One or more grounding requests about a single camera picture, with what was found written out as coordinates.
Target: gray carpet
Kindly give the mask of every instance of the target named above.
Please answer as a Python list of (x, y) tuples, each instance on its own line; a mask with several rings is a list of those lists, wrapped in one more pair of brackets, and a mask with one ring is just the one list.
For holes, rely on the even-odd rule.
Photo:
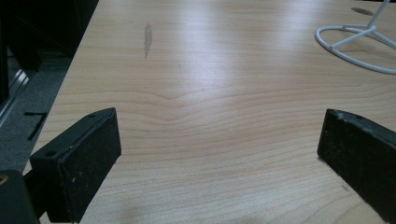
[(25, 71), (29, 81), (16, 98), (11, 95), (14, 104), (0, 126), (0, 170), (23, 171), (71, 63), (59, 53), (40, 55), (43, 63), (38, 71)]

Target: hole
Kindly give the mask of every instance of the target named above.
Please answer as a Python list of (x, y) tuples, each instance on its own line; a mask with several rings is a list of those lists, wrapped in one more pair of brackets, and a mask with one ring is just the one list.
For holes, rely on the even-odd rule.
[(6, 183), (8, 180), (8, 176), (7, 175), (0, 175), (0, 185)]
[(366, 9), (363, 9), (363, 8), (360, 8), (360, 7), (353, 7), (351, 9), (352, 9), (352, 11), (360, 13), (361, 15), (365, 15), (365, 16), (373, 16), (374, 15), (373, 12), (371, 12), (369, 10), (366, 10)]
[(55, 154), (56, 154), (55, 151), (49, 151), (49, 152), (46, 153), (46, 157), (52, 157), (52, 156), (54, 156)]

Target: white metal base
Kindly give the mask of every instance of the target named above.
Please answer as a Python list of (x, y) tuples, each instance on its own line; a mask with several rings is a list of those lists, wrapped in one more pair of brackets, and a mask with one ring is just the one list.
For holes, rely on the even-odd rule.
[[(376, 72), (381, 72), (381, 73), (387, 73), (387, 74), (393, 74), (396, 75), (396, 69), (391, 69), (391, 68), (386, 68), (386, 67), (381, 67), (381, 66), (377, 66), (371, 63), (366, 63), (363, 62), (361, 60), (358, 60), (356, 58), (353, 58), (343, 52), (341, 52), (340, 50), (338, 50), (337, 48), (349, 43), (350, 41), (353, 41), (361, 36), (368, 36), (371, 37), (372, 39), (375, 39), (377, 41), (382, 42), (383, 44), (386, 44), (388, 46), (390, 46), (393, 49), (396, 49), (396, 42), (390, 40), (389, 38), (387, 38), (384, 35), (381, 35), (377, 30), (376, 27), (374, 26), (374, 23), (376, 21), (376, 19), (378, 18), (378, 16), (382, 13), (382, 11), (385, 9), (386, 5), (388, 4), (389, 0), (385, 0), (381, 7), (379, 8), (379, 10), (375, 13), (375, 15), (373, 16), (373, 18), (371, 19), (371, 21), (369, 22), (368, 25), (343, 25), (343, 26), (324, 26), (321, 27), (317, 30), (316, 33), (316, 39), (319, 42), (319, 44), (325, 48), (326, 50), (328, 50), (329, 52), (333, 53), (334, 55), (344, 59), (347, 62), (350, 63), (354, 63), (358, 66), (376, 71)], [(346, 32), (352, 32), (355, 33), (355, 35), (350, 36), (346, 39), (343, 39), (335, 44), (329, 45), (326, 41), (323, 40), (323, 38), (320, 36), (320, 33), (326, 30), (340, 30), (340, 31), (346, 31)]]

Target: desk surface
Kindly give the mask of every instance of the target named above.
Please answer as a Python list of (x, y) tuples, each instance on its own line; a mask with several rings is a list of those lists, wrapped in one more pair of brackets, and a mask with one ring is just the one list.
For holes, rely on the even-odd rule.
[[(382, 223), (317, 156), (327, 108), (396, 130), (396, 76), (315, 39), (370, 20), (352, 7), (379, 3), (101, 0), (35, 150), (117, 108), (122, 156), (81, 223)], [(393, 39), (395, 10), (378, 23)], [(344, 50), (396, 64), (368, 38)]]

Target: black plastic block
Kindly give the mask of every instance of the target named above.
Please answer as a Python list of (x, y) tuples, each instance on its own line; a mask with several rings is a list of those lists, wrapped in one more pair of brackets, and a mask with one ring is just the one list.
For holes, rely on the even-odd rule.
[(92, 113), (31, 156), (52, 222), (80, 222), (121, 154), (115, 108)]
[(328, 109), (318, 155), (387, 222), (396, 223), (396, 133)]

